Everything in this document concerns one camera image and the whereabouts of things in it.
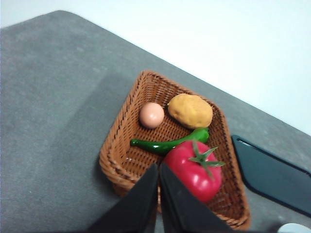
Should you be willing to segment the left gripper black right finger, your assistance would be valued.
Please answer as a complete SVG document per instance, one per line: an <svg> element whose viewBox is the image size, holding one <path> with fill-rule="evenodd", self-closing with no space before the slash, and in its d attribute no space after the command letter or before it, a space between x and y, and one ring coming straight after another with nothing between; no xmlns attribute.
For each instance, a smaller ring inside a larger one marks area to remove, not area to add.
<svg viewBox="0 0 311 233"><path fill-rule="evenodd" d="M166 233L232 233L224 221L201 203L170 168L160 166L161 209Z"/></svg>

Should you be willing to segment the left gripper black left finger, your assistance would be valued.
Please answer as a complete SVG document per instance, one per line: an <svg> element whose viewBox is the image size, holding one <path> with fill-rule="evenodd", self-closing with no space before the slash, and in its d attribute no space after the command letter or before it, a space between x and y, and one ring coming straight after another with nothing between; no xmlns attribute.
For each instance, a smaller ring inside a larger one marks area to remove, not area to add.
<svg viewBox="0 0 311 233"><path fill-rule="evenodd" d="M88 233L143 233L157 205L158 166L152 164L131 190L87 230Z"/></svg>

